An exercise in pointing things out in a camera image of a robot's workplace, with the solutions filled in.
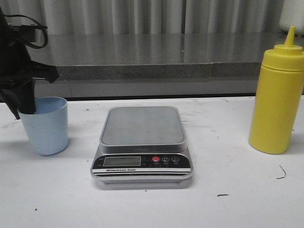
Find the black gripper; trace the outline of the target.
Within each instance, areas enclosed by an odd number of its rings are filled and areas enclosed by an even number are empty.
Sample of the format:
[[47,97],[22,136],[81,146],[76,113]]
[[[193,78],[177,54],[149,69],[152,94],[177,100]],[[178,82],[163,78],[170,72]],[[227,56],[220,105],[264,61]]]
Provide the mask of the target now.
[[[34,25],[9,25],[6,18],[15,17],[29,19]],[[27,47],[41,49],[47,44],[47,26],[25,15],[0,12],[0,87],[17,86],[18,103],[4,89],[0,89],[0,98],[16,120],[20,119],[18,111],[23,114],[36,112],[34,80],[53,83],[59,78],[55,66],[33,61],[28,53]]]

